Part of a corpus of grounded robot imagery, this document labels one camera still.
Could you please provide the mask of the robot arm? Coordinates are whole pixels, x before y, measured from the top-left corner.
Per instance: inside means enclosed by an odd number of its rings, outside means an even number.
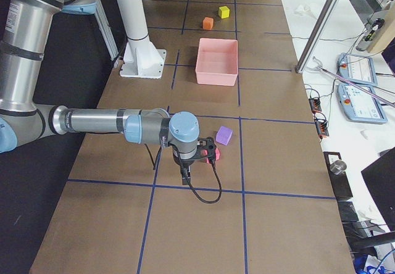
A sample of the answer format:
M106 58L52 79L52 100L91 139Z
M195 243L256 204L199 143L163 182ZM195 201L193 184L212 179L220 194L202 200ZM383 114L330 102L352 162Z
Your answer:
M171 147L181 167L201 159L214 163L214 140L200 137L198 120L189 112L70 109L33 102L54 14L95 10L96 0L10 0L1 40L1 151L50 135L120 133L131 143Z

